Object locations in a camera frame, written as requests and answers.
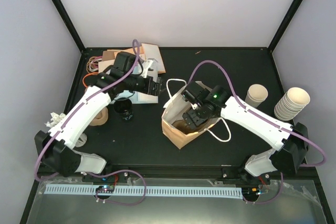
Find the brown white flat paper bag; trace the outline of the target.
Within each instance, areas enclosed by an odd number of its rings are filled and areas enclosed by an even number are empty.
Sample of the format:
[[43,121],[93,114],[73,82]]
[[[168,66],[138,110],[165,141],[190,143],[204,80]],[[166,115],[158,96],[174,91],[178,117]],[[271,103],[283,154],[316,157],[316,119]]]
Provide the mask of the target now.
[[155,59],[157,61],[158,73],[166,73],[158,45],[142,43],[142,48],[147,59]]

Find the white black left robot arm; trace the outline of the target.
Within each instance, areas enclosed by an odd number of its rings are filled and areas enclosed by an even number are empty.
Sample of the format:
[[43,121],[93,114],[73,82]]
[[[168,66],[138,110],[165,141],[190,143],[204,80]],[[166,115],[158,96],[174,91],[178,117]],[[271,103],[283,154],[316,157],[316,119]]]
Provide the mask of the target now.
[[141,61],[138,55],[118,53],[114,63],[98,73],[83,97],[59,123],[48,132],[39,131],[35,135],[38,153],[35,167],[45,164],[65,177],[94,173],[100,181],[108,181],[113,169],[106,160],[97,154],[77,152],[75,145],[99,112],[124,91],[159,96],[163,83],[156,65],[155,59]]

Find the tall white cup stack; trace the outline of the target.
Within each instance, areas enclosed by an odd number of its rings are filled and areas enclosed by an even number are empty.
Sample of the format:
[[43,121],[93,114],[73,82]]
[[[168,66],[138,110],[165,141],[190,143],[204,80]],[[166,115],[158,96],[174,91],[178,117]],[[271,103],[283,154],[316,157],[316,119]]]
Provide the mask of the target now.
[[290,88],[274,108],[276,118],[282,121],[294,119],[308,104],[310,95],[299,87]]

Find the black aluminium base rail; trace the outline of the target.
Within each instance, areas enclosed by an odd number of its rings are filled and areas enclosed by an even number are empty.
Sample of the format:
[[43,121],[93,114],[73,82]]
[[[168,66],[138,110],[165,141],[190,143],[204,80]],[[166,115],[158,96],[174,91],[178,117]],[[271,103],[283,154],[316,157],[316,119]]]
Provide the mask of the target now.
[[253,177],[240,166],[223,166],[223,167],[159,167],[159,166],[139,166],[125,167],[113,166],[107,164],[102,173],[85,172],[84,180],[96,183],[98,180],[111,181],[112,173],[116,173],[120,180],[124,181],[127,177],[135,177],[132,171],[139,173],[143,178],[163,178],[163,179],[218,179],[226,180],[229,184],[252,185],[257,184],[262,179],[269,184],[271,179],[279,179],[280,175],[286,176],[285,172],[262,172],[261,175]]

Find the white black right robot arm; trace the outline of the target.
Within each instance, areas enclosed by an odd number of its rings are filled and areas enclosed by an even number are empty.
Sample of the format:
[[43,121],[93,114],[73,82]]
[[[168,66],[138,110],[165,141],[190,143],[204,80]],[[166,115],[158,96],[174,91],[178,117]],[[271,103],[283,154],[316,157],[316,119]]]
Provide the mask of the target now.
[[197,82],[189,83],[181,92],[191,108],[183,113],[183,120],[191,129],[196,129],[209,119],[232,121],[263,139],[271,148],[252,155],[238,171],[239,179],[252,183],[258,176],[279,171],[294,175],[300,168],[309,144],[302,140],[308,136],[305,125],[291,125],[245,104],[221,86],[213,90],[203,88]]

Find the brown paper takeout bag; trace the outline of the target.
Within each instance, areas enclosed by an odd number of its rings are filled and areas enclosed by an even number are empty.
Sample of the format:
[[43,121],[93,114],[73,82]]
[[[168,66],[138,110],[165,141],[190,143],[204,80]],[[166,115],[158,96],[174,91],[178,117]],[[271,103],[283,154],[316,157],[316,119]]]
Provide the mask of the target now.
[[[192,105],[189,102],[186,102],[182,97],[182,91],[186,88],[186,85],[183,85],[182,88],[178,90],[174,95],[170,93],[170,90],[167,89],[169,94],[169,100],[163,106],[164,111],[161,116],[161,125],[163,134],[178,148],[181,149],[192,140],[196,139],[205,132],[209,132],[213,138],[217,139],[220,142],[226,143],[229,142],[232,138],[232,134],[227,122],[224,119],[212,118],[206,119],[199,126],[192,128],[185,120],[183,119],[183,114],[192,109]],[[228,132],[227,139],[221,139],[215,135],[211,128],[222,121]]]

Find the short white cup stack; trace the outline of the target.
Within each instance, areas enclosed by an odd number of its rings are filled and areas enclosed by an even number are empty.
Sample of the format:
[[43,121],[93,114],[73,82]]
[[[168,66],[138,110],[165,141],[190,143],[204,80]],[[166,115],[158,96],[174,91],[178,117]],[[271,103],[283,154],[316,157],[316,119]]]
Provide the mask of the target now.
[[267,99],[267,97],[268,90],[264,86],[261,84],[253,84],[247,91],[245,102],[253,108],[257,108]]

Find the black enclosure frame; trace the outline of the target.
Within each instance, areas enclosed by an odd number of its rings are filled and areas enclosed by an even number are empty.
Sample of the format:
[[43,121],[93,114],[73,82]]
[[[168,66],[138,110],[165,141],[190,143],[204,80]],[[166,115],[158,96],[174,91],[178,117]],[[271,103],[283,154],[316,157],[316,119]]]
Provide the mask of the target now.
[[[66,25],[68,31],[70,32],[74,42],[76,43],[81,56],[79,60],[79,64],[76,70],[76,74],[74,77],[74,80],[71,85],[70,93],[67,99],[67,103],[65,106],[65,112],[70,111],[70,107],[75,102],[75,96],[79,89],[79,78],[83,75],[83,68],[84,64],[88,62],[88,58],[93,55],[94,52],[100,52],[103,50],[102,47],[86,47],[82,40],[80,39],[80,36],[78,32],[76,31],[75,26],[73,25],[73,22],[71,21],[70,16],[68,15],[63,3],[61,0],[51,0],[58,11],[61,19],[63,20],[64,24]],[[287,10],[283,20],[281,21],[274,37],[272,38],[269,46],[267,47],[205,47],[205,50],[212,50],[214,52],[230,52],[237,50],[238,52],[245,52],[248,55],[256,55],[258,57],[261,57],[264,55],[267,59],[266,66],[272,70],[272,72],[275,75],[275,85],[276,88],[281,92],[284,93],[284,89],[280,80],[280,76],[278,73],[278,70],[276,69],[276,63],[273,57],[273,51],[276,49],[276,46],[280,42],[281,38],[283,37],[287,27],[289,26],[290,22],[292,21],[293,17],[295,16],[298,8],[300,7],[303,0],[293,0],[289,9]],[[159,166],[159,165],[141,165],[141,166]],[[175,167],[185,167],[185,166],[177,166],[177,165],[162,165],[159,167],[167,167],[167,166],[175,166]],[[315,187],[317,189],[317,193],[320,199],[320,202],[322,203],[322,210],[323,214],[326,218],[327,223],[334,223],[334,218],[332,216],[325,192],[323,190],[318,172],[315,168],[303,168],[298,176],[298,180],[313,180]]]

